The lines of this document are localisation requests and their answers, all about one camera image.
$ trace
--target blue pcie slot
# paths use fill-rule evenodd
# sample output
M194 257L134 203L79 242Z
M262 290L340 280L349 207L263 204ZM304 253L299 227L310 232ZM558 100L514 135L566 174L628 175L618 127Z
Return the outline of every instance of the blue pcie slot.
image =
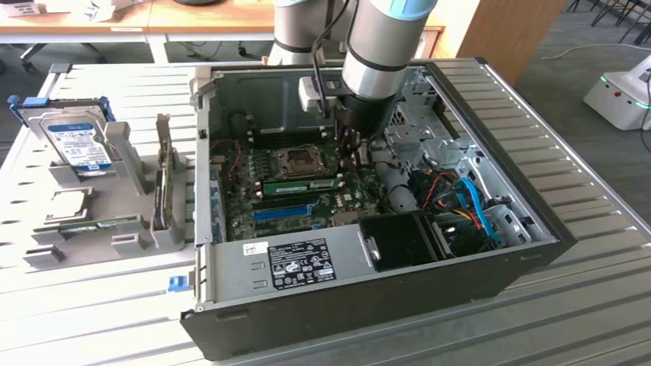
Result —
M295 207L282 207L271 210L253 212L253 220L283 219L286 217L309 216L312 214L309 205Z

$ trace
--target blue latch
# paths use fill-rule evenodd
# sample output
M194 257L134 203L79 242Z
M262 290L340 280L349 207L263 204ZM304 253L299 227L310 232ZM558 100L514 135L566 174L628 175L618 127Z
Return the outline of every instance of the blue latch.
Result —
M99 97L97 99L99 102L99 106L103 109L103 118L106 122L114 122L114 116L113 116L113 111L110 110L110 103L109 99L106 97Z
M29 128L27 122L23 120L22 116L19 115L18 112L18 107L19 107L19 98L17 95L11 95L7 99L6 102L9 103L9 111L10 113L18 118L19 123Z
M167 292L181 292L190 289L190 284L186 280L186 276L171 276L169 277L169 286L166 287Z
M26 97L22 102L22 108L43 108L47 103L49 98Z

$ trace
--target metal slatted surface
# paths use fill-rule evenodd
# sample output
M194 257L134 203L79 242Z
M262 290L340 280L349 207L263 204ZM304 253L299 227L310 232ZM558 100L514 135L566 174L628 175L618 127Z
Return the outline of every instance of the metal slatted surface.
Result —
M646 226L492 71L473 59L437 64L580 242L493 299L223 364L592 365L651 357ZM109 78L110 69L122 77ZM147 113L166 108L174 146L191 154L185 72L153 65L75 66L55 93L107 95L141 155L157 149ZM37 168L46 157L33 150L23 149L11 170L13 201L29 201L29 187L46 180ZM0 238L18 231L10 215ZM0 246L0 364L209 364L167 318L178 305L162 291L166 278L190 267L190 252L23 274L15 247Z

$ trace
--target blue hard drive label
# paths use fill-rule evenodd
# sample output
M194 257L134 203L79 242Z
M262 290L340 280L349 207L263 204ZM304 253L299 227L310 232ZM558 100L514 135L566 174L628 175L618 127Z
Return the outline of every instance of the blue hard drive label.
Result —
M67 163L83 172L99 172L110 166L109 154L95 141L91 124L57 124L47 126L53 145Z

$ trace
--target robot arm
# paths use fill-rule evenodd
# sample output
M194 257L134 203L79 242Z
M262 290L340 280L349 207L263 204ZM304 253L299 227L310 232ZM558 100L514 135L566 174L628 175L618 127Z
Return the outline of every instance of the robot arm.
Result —
M302 109L334 105L337 130L353 140L376 131L385 108L404 80L426 17L437 0L285 0L275 5L275 43L269 64L312 63L310 48L334 14L348 4L328 39L346 41L341 71L345 95L321 96L312 78L301 80Z

